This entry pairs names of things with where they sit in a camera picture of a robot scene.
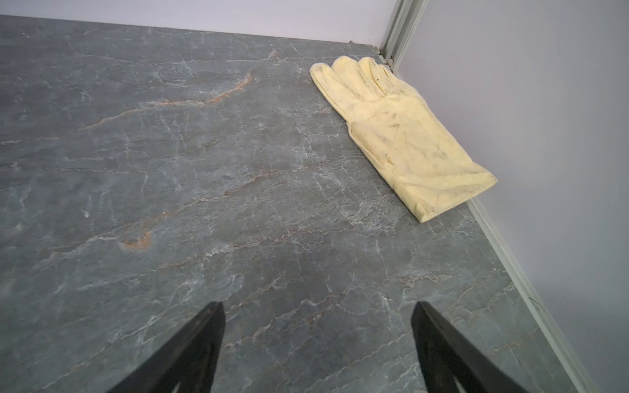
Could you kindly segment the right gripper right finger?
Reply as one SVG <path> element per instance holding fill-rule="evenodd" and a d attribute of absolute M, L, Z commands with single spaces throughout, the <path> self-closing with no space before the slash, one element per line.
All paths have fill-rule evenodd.
<path fill-rule="evenodd" d="M 411 327 L 428 392 L 526 392 L 427 301 L 415 305 Z"/>

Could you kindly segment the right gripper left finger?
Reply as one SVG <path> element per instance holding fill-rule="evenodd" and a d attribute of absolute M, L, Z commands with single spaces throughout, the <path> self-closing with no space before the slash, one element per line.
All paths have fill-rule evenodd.
<path fill-rule="evenodd" d="M 210 392 L 224 337 L 221 302 L 211 302 L 111 392 Z"/>

